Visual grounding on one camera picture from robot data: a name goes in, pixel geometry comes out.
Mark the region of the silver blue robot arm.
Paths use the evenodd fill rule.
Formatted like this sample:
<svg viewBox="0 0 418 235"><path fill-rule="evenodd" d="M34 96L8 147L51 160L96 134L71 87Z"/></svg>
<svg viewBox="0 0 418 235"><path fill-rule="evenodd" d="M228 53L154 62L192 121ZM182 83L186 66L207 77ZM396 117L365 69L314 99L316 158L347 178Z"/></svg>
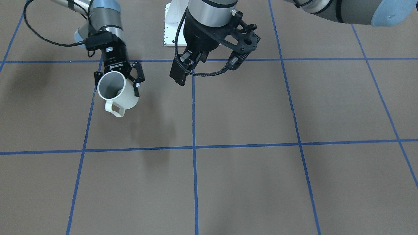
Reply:
<svg viewBox="0 0 418 235"><path fill-rule="evenodd" d="M237 0L189 0L183 10L174 39L174 59L170 77L184 86L187 76L218 76L237 70L257 48L260 37L256 24L246 24L236 10ZM291 0L296 8L329 21L344 24L391 27L403 22L416 0ZM199 62L206 62L219 45L231 49L221 70L196 73Z"/></svg>
<svg viewBox="0 0 418 235"><path fill-rule="evenodd" d="M76 42L85 42L88 52L100 50L104 71L94 73L95 83L107 73L116 71L133 83L134 95L139 97L140 84L145 80L142 66L130 63L121 23L121 6L116 0L56 0L55 3L87 17L85 24L74 34Z"/></svg>

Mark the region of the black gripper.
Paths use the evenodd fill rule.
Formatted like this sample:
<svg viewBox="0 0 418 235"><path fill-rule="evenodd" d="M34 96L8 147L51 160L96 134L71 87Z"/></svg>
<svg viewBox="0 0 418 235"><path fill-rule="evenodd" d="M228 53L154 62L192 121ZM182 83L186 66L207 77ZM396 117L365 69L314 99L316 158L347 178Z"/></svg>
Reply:
<svg viewBox="0 0 418 235"><path fill-rule="evenodd" d="M133 77L129 75L128 79L130 79L133 84L134 96L140 97L139 88L141 83L145 81L144 71L140 62L133 62L130 64L126 44L124 42L118 42L108 47L103 47L101 52L104 64L104 73L116 71L122 73L123 75L128 75L132 68L136 70L137 76ZM100 71L94 72L96 91L98 88L98 83L103 75L104 74Z"/></svg>
<svg viewBox="0 0 418 235"><path fill-rule="evenodd" d="M170 70L170 77L180 86L184 86L187 73L182 66L192 71L197 65L197 61L206 62L211 51L215 50L220 44L211 37L211 30L218 31L225 28L228 24L220 27L209 27L197 21L191 13L186 13L184 18L183 36L187 47L182 54L175 56Z"/></svg>

